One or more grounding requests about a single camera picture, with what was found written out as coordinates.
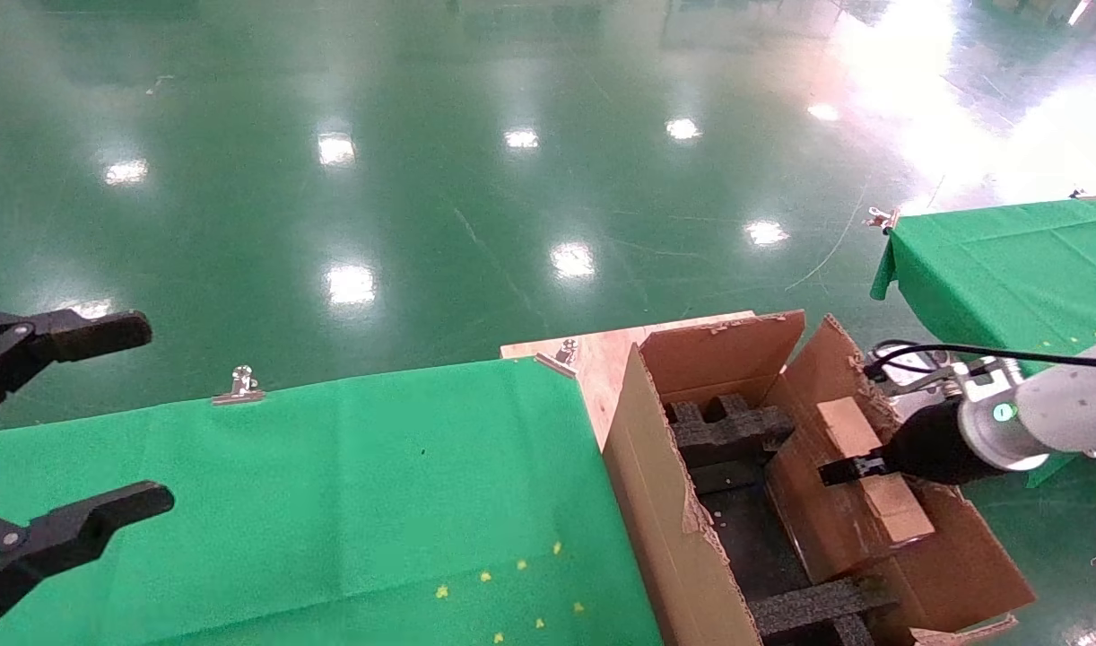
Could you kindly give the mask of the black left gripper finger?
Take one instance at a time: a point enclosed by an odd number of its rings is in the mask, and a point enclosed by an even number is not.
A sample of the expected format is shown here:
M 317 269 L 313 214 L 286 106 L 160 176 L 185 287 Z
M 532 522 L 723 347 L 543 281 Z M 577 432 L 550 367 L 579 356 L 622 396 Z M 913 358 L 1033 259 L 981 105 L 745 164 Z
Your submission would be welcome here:
M 75 310 L 0 311 L 0 405 L 56 362 L 80 362 L 151 343 L 142 311 L 88 319 Z
M 19 525 L 0 518 L 0 617 L 48 578 L 98 560 L 122 528 L 171 511 L 164 485 L 138 481 Z

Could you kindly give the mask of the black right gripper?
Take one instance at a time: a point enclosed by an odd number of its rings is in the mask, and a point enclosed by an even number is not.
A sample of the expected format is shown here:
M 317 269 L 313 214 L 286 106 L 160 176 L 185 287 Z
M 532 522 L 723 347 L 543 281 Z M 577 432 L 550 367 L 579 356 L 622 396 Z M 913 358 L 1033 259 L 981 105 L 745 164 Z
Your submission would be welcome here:
M 980 458 L 961 432 L 961 399 L 947 399 L 910 415 L 877 455 L 836 458 L 819 467 L 823 486 L 902 473 L 941 485 L 966 485 L 1002 475 Z

